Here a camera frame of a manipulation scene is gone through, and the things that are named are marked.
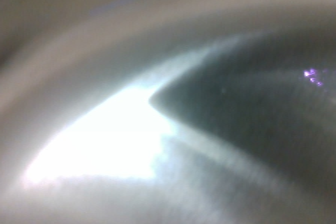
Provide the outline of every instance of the bright light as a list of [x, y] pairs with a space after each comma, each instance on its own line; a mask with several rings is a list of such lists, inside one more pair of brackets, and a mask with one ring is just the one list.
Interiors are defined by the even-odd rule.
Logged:
[[170, 125], [149, 105], [150, 93], [128, 89], [56, 136], [27, 173], [26, 184], [57, 178], [153, 178], [153, 159]]

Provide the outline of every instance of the gray surface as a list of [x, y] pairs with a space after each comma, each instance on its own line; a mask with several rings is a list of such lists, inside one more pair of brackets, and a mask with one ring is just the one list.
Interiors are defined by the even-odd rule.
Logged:
[[[33, 1], [20, 3], [26, 6], [15, 4], [5, 4], [0, 9], [6, 9], [3, 17], [14, 17], [0, 23], [8, 33], [0, 46], [11, 46], [6, 38], [23, 38], [21, 45], [14, 44], [15, 50], [9, 48], [11, 53], [2, 51], [0, 223], [335, 223], [333, 189], [326, 185], [324, 191], [320, 184], [317, 190], [315, 179], [305, 182], [302, 176], [288, 175], [284, 157], [273, 166], [267, 156], [251, 154], [174, 116], [158, 115], [147, 105], [173, 81], [192, 76], [200, 66], [236, 51], [246, 36], [254, 38], [288, 27], [330, 25], [332, 5], [261, 7], [251, 1], [251, 5], [216, 0], [143, 1], [120, 6], [114, 13], [92, 16], [89, 9], [101, 5], [96, 1], [57, 1], [48, 7]], [[47, 9], [65, 12], [65, 16], [50, 14]], [[35, 10], [51, 15], [45, 24]], [[32, 27], [32, 32], [21, 31], [21, 27]], [[111, 118], [95, 122], [87, 132], [83, 128], [74, 131], [72, 138], [78, 134], [81, 139], [74, 143], [78, 145], [71, 143], [68, 153], [57, 148], [45, 167], [38, 169], [45, 172], [45, 179], [32, 184], [26, 169], [53, 136], [125, 88], [144, 89], [146, 100], [131, 94], [114, 105]], [[168, 133], [159, 130], [162, 120]], [[113, 135], [126, 138], [120, 141]], [[86, 150], [93, 152], [86, 161], [96, 161], [104, 141], [120, 142], [111, 148], [114, 153], [132, 146], [122, 161], [114, 159], [113, 151], [104, 151], [105, 156], [98, 158], [105, 168], [119, 162], [135, 166], [158, 137], [155, 146], [161, 150], [146, 164], [153, 178], [99, 173], [65, 177], [68, 161], [80, 166]], [[69, 160], [77, 146], [78, 154]], [[323, 157], [314, 152], [309, 158], [320, 161]], [[51, 164], [54, 176], [48, 173]], [[335, 173], [333, 166], [318, 164], [321, 170]]]

